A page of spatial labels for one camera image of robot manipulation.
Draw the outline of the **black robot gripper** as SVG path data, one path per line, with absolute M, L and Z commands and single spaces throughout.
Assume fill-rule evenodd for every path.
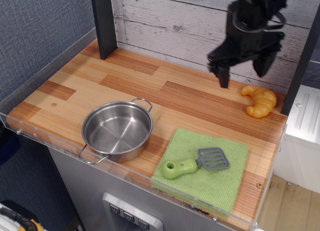
M 268 72 L 285 37 L 279 31 L 285 24 L 284 16 L 278 11 L 274 16 L 280 24 L 268 25 L 270 18 L 264 7 L 244 0 L 228 6 L 225 40 L 207 56 L 209 71 L 218 77 L 221 88 L 228 88 L 230 67 L 240 63 L 252 61 L 260 78 Z

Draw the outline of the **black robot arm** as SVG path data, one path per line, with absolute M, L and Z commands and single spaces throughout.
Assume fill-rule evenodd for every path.
M 235 0 L 229 4 L 225 40 L 208 54 L 208 69 L 227 88 L 230 67 L 252 61 L 253 69 L 263 77 L 271 67 L 281 40 L 280 30 L 286 23 L 280 10 L 287 0 Z

